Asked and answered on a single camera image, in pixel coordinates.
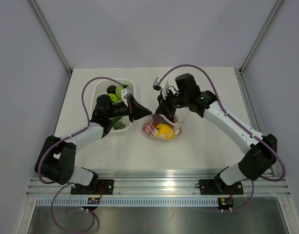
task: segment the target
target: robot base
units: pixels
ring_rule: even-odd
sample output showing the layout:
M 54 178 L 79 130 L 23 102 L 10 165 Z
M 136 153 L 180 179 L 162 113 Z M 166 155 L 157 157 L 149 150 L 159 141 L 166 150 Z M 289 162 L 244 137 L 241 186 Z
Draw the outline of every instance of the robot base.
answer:
M 103 188 L 102 195 L 112 195 L 114 191 L 114 180 L 113 179 L 99 179 L 96 189 L 92 190 L 90 187 L 76 184 L 75 188 L 72 187 L 70 193 L 72 195 L 99 195 L 99 187 Z
M 222 192 L 215 185 L 214 179 L 201 179 L 196 188 L 200 189 L 201 195 L 243 195 L 243 188 L 241 182 L 236 182 L 231 186 L 226 186 Z

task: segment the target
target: plastic bag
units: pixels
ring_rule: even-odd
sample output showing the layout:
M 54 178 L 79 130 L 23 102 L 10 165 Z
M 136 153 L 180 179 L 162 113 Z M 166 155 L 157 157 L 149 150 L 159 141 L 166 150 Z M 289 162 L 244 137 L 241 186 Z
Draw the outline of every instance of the plastic bag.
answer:
M 182 108 L 175 115 L 153 114 L 145 121 L 142 132 L 151 138 L 173 140 L 182 133 L 182 125 L 189 113 L 188 108 Z

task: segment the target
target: metal floor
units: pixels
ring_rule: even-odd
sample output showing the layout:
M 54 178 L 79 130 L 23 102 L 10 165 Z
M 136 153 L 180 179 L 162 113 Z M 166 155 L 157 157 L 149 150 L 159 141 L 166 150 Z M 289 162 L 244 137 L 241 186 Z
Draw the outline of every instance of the metal floor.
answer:
M 235 207 L 244 202 L 236 198 Z M 81 231 L 91 224 L 91 216 L 80 212 L 64 216 L 75 207 L 55 207 L 59 223 L 67 229 Z M 213 208 L 186 207 L 99 207 L 99 218 L 88 233 L 98 234 L 288 234 L 278 200 L 254 198 L 242 211 L 210 212 Z M 29 234 L 62 234 L 51 218 L 50 207 L 35 208 Z

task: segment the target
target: green fruit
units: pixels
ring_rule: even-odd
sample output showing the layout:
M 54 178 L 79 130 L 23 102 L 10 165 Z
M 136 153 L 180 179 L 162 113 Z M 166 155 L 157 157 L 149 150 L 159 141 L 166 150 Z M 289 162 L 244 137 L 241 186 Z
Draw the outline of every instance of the green fruit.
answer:
M 116 87 L 116 96 L 119 98 L 119 99 L 121 99 L 121 90 L 123 90 L 124 88 L 121 86 L 121 85 L 119 85 L 119 86 L 117 86 Z
M 111 100 L 112 100 L 115 104 L 118 103 L 119 99 L 118 99 L 118 97 L 117 97 L 115 94 L 108 94 L 108 95 L 109 95 L 109 97 L 111 98 Z

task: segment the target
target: white tabletop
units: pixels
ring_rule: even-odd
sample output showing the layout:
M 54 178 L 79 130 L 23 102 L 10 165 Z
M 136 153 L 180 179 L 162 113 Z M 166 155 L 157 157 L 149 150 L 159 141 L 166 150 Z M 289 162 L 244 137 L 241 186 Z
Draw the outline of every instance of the white tabletop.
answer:
M 152 89 L 156 77 L 169 67 L 74 69 L 63 103 L 55 135 L 65 136 L 86 125 L 81 105 L 84 85 L 94 77 L 128 78 L 136 84 L 135 97 L 143 106 L 155 110 L 158 92 Z M 224 105 L 244 123 L 250 125 L 233 67 L 204 67 L 213 80 Z M 179 68 L 167 78 L 175 85 L 178 75 L 192 74 L 201 91 L 212 90 L 206 77 L 193 68 Z M 86 89 L 85 103 L 90 108 L 95 84 Z M 145 119 L 137 120 L 123 135 L 106 136 L 82 149 L 76 165 L 87 169 L 111 170 L 179 170 L 222 169 L 239 162 L 243 154 L 219 128 L 195 113 L 190 113 L 182 134 L 172 141 L 150 139 L 141 128 Z

